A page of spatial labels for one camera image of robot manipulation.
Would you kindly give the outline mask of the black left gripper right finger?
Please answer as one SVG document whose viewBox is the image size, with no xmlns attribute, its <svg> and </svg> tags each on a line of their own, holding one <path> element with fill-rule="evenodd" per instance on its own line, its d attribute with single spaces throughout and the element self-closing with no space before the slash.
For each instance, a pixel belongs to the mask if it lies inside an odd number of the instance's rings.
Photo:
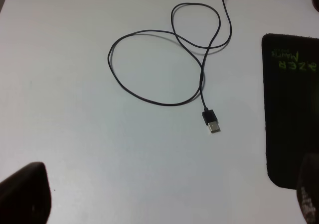
<svg viewBox="0 0 319 224">
<path fill-rule="evenodd" d="M 297 199 L 307 224 L 319 223 L 319 155 L 308 153 L 297 181 Z"/>
</svg>

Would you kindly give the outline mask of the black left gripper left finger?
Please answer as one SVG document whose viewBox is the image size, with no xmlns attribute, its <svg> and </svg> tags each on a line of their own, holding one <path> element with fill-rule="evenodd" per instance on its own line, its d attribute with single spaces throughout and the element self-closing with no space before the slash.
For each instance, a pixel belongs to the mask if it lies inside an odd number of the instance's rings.
<svg viewBox="0 0 319 224">
<path fill-rule="evenodd" d="M 0 183 L 2 224 L 45 224 L 51 191 L 44 163 L 31 162 Z"/>
</svg>

